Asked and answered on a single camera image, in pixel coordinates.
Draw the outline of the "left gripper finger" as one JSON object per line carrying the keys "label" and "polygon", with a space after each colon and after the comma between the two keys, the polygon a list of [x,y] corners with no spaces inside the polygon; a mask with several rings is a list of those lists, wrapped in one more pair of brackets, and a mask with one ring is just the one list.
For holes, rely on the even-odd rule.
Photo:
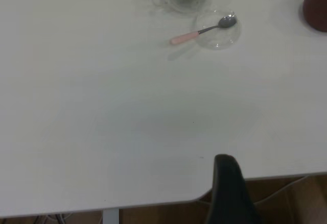
{"label": "left gripper finger", "polygon": [[216,155],[206,223],[262,223],[236,159]]}

